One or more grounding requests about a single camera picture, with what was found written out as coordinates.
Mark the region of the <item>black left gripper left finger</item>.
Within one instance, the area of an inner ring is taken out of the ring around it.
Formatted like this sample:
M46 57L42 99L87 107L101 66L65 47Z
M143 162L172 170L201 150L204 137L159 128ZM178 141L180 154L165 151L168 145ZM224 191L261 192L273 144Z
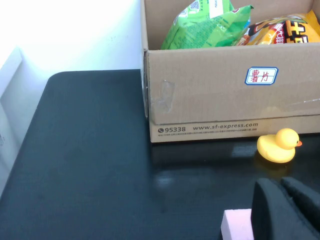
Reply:
M255 240L318 240L316 230L280 182L260 178L254 185L251 225Z

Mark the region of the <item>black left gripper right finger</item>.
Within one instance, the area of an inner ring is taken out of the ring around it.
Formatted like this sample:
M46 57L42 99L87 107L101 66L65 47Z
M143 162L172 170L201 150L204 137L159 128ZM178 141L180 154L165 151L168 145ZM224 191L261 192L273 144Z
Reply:
M281 185L299 211L317 230L320 230L320 194L293 177L283 177Z

